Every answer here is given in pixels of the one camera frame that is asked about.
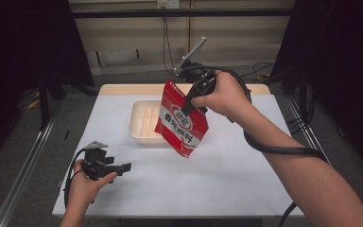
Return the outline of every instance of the finger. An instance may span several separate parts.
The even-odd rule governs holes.
[[[193,97],[191,99],[191,104],[193,104],[193,106],[195,106],[196,108],[206,107],[207,103],[208,103],[208,96],[198,96],[198,97]]]
[[[228,77],[230,74],[227,72],[223,72],[223,71],[218,71],[216,73],[216,81],[219,81],[220,79],[224,79],[226,77]]]
[[[79,171],[81,169],[81,165],[84,163],[84,159],[78,159],[75,162],[74,170],[75,172]]]
[[[218,70],[218,69],[216,69],[215,70],[215,74],[218,76],[221,72],[223,72],[223,71],[221,71],[221,70]]]
[[[107,183],[112,182],[116,177],[117,177],[117,173],[116,172],[112,172],[112,173],[106,175],[105,177],[99,179],[97,181],[99,188],[103,187]]]

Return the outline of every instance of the beige tray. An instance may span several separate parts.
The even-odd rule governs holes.
[[[132,104],[129,129],[139,144],[164,144],[166,141],[157,132],[161,100],[137,100]]]

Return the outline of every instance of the red snack bag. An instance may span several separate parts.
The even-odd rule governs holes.
[[[188,158],[208,131],[208,122],[205,114],[197,109],[186,116],[181,111],[185,100],[185,94],[170,79],[164,85],[155,132],[160,133],[180,155]]]

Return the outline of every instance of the white tabletop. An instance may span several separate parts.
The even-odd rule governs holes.
[[[283,214],[291,198],[262,153],[251,148],[242,129],[224,116],[208,111],[209,130],[188,159],[169,146],[137,144],[129,130],[133,102],[161,98],[97,98],[75,153],[97,140],[109,145],[104,149],[107,156],[114,156],[115,165],[132,163],[132,167],[100,190],[87,217],[260,218]],[[252,96],[252,103],[288,133],[274,96]],[[62,216],[64,211],[61,190],[52,213]],[[299,208],[292,212],[302,214]]]

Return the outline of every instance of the wall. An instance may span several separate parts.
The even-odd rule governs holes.
[[[72,9],[157,8],[157,2],[152,0],[70,0],[70,3]],[[295,0],[181,0],[180,6],[181,9],[292,9],[294,3]],[[275,61],[287,23],[288,17],[167,18],[172,51],[186,54],[205,36],[208,42],[201,51],[202,61],[224,61],[218,54],[224,53],[228,61],[246,63]],[[77,25],[86,52],[149,49],[162,54],[164,48],[163,18],[77,19]]]

